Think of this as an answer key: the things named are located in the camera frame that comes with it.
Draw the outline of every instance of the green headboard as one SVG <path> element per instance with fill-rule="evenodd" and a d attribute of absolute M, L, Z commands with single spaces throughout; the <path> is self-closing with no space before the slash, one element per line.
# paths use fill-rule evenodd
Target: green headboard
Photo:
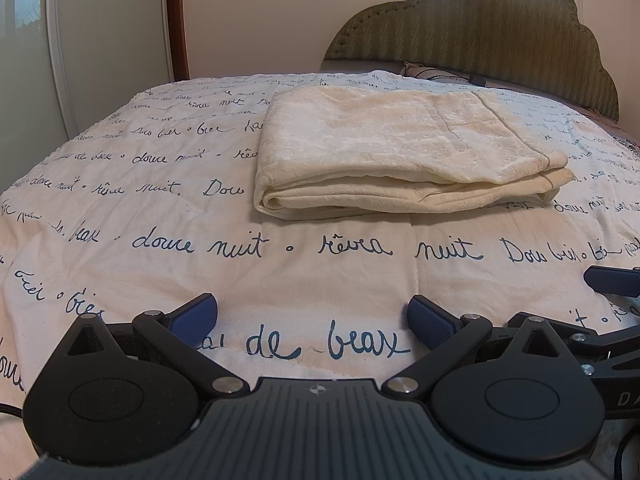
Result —
<path fill-rule="evenodd" d="M 618 94 L 574 0 L 405 0 L 365 9 L 325 59 L 411 61 L 558 96 L 618 120 Z"/>

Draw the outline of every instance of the cable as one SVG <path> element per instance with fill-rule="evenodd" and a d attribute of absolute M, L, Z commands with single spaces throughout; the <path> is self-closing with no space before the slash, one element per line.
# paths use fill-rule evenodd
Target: cable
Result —
<path fill-rule="evenodd" d="M 622 480 L 622 454 L 625 452 L 626 446 L 629 445 L 629 441 L 640 434 L 640 426 L 631 428 L 628 433 L 622 437 L 618 451 L 616 452 L 616 458 L 613 461 L 613 480 Z"/>
<path fill-rule="evenodd" d="M 488 86 L 487 88 L 490 88 L 491 90 L 508 90 L 509 92 L 517 92 L 518 94 L 524 94 L 524 95 L 536 95 L 536 94 L 529 94 L 521 90 L 515 90 L 513 88 L 503 88 L 501 86 Z"/>
<path fill-rule="evenodd" d="M 425 72 L 428 72 L 429 70 L 440 70 L 440 69 L 439 68 L 425 68 L 424 70 L 420 70 L 420 72 L 418 72 L 416 75 L 414 75 L 412 77 L 415 77 L 416 79 L 420 79 L 420 76 L 422 74 L 424 74 Z"/>
<path fill-rule="evenodd" d="M 461 77 L 459 75 L 434 75 L 432 77 L 428 77 L 427 81 L 433 81 L 435 79 L 441 79 L 441 78 L 444 78 L 444 79 L 459 79 L 460 81 L 464 81 L 465 83 L 468 83 L 468 81 L 465 78 L 463 78 L 463 77 Z"/>
<path fill-rule="evenodd" d="M 22 418 L 22 410 L 20 408 L 16 408 L 10 404 L 3 404 L 2 402 L 0 402 L 0 413 L 6 413 L 7 415 Z"/>

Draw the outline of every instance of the bed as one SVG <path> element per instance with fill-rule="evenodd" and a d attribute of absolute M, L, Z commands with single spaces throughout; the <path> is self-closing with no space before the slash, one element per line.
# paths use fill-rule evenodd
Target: bed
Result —
<path fill-rule="evenodd" d="M 2 402 L 22 404 L 76 316 L 128 322 L 202 292 L 220 313 L 200 351 L 251 384 L 388 378 L 426 351 L 403 315 L 418 293 L 494 324 L 521 310 L 599 333 L 638 322 L 636 306 L 582 278 L 593 264 L 640 265 L 632 144 L 556 99 L 493 89 L 569 156 L 575 180 L 552 203 L 287 222 L 254 209 L 255 166 L 271 99 L 304 85 L 467 88 L 377 70 L 204 78 L 136 95 L 0 196 Z M 617 96 L 613 106 L 610 88 L 601 94 L 614 116 Z M 605 471 L 612 429 L 598 445 Z M 0 478 L 35 459 L 20 422 L 1 417 Z"/>

